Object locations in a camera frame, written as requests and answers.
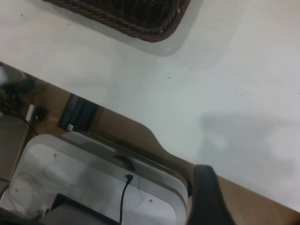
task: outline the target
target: basket rim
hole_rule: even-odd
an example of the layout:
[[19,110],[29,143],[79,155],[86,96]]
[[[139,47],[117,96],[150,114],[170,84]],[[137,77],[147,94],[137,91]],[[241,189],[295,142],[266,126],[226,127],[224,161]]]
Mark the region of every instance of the basket rim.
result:
[[97,16],[105,18],[111,22],[118,23],[121,26],[126,26],[132,30],[136,30],[142,34],[159,34],[162,31],[166,30],[170,24],[176,19],[176,15],[181,10],[186,10],[188,7],[189,0],[172,0],[172,9],[170,10],[167,17],[165,17],[162,21],[152,27],[143,27],[141,25],[137,25],[135,23],[129,22],[125,18],[118,17],[106,10],[101,8],[95,8],[93,5],[90,5],[85,2],[81,2],[79,0],[48,0],[49,2],[57,2],[59,4],[69,4],[70,6],[80,7],[81,10],[86,10],[87,13],[94,13]]

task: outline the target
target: white table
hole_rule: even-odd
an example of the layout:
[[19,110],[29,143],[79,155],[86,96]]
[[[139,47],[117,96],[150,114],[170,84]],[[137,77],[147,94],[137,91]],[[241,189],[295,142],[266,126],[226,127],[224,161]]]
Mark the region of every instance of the white table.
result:
[[300,211],[299,0],[193,0],[156,44],[41,0],[0,0],[0,61]]

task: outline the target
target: wicker basket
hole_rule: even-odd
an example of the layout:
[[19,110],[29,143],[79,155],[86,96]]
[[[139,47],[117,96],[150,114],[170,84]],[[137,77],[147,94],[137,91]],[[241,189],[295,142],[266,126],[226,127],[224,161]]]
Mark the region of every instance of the wicker basket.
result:
[[46,0],[134,38],[158,42],[177,29],[190,0]]

